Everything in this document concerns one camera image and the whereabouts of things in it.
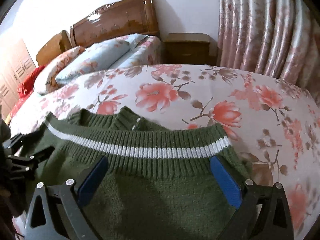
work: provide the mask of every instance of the floral bedspread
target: floral bedspread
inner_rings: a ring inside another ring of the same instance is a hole
[[[113,114],[128,106],[169,129],[223,125],[257,184],[284,185],[295,239],[320,213],[320,111],[306,90],[246,71],[207,65],[145,65],[83,75],[12,118],[13,135],[35,130],[49,111]]]

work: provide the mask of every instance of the wooden nightstand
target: wooden nightstand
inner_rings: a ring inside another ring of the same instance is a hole
[[[163,41],[167,64],[207,64],[210,37],[203,33],[169,33]]]

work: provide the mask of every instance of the knit sweater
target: knit sweater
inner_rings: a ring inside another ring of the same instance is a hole
[[[49,113],[39,130],[22,154],[55,150],[28,184],[29,198],[38,182],[59,185],[98,155],[108,158],[108,173],[84,208],[103,239],[215,239],[235,209],[210,171],[210,157],[222,155],[248,176],[219,124],[169,131],[124,107],[114,115],[83,109],[61,121]]]

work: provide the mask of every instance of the light blue pillow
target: light blue pillow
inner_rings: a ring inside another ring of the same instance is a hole
[[[135,47],[137,47],[138,43],[142,41],[145,37],[148,37],[148,35],[143,35],[139,33],[135,34],[129,34],[126,36],[121,36],[116,38],[117,40],[120,41],[127,41],[130,43],[130,49],[133,50]]]
[[[124,40],[111,39],[95,43],[65,67],[56,76],[56,82],[66,85],[80,75],[108,69],[129,50],[129,42]]]

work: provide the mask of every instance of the pink floral curtain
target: pink floral curtain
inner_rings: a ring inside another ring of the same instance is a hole
[[[320,106],[320,27],[302,0],[220,0],[217,65],[307,89]]]

